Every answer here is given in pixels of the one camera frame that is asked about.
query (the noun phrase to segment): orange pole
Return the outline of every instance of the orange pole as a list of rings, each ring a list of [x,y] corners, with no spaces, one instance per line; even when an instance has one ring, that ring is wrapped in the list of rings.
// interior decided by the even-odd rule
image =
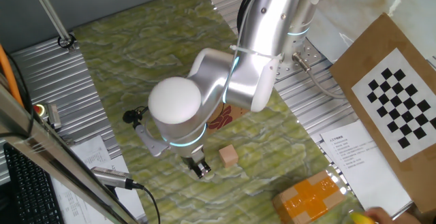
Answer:
[[[3,71],[5,72],[5,77],[7,79],[7,82],[9,83],[9,89],[11,91],[12,96],[15,98],[15,100],[24,107],[24,104],[22,103],[22,99],[20,96],[20,91],[18,90],[18,85],[15,80],[14,72],[12,71],[11,64],[9,63],[9,59],[6,56],[5,50],[0,44],[0,64],[3,68]]]

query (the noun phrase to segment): checkerboard calibration pattern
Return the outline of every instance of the checkerboard calibration pattern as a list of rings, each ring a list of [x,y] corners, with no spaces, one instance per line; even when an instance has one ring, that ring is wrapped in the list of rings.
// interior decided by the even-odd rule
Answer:
[[[436,129],[436,118],[427,111],[432,107],[426,99],[418,98],[419,90],[414,84],[404,82],[406,75],[401,69],[392,73],[386,68],[381,77],[369,82],[372,92],[367,96],[371,103],[380,103],[377,113],[380,118],[390,117],[387,126],[396,134],[401,148],[427,136],[429,129]]]

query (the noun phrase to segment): gray wall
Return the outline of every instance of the gray wall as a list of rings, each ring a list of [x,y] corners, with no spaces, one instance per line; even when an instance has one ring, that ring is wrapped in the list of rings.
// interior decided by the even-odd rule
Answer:
[[[152,0],[50,0],[67,30]],[[57,37],[38,0],[0,0],[0,43],[14,52]]]

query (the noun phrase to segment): yellow object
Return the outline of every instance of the yellow object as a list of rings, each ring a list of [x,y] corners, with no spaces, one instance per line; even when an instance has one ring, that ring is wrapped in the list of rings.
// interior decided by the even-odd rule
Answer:
[[[12,71],[11,64],[9,63],[9,59],[7,58],[6,53],[3,50],[1,44],[0,44],[0,64],[5,73],[7,82],[9,83],[9,90],[11,92],[11,95],[22,107],[24,107],[24,104],[22,103],[22,99],[20,96],[20,91],[18,90],[18,85],[15,80],[14,72]]]
[[[272,203],[282,223],[307,224],[344,199],[338,186],[323,171],[280,193]]]
[[[350,217],[353,219],[355,224],[375,224],[371,218],[358,212],[351,213]]]

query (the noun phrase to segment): keyboard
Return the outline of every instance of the keyboard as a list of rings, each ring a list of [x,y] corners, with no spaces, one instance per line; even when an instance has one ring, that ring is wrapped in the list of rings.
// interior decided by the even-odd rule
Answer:
[[[64,224],[50,176],[10,144],[3,145],[22,224]]]

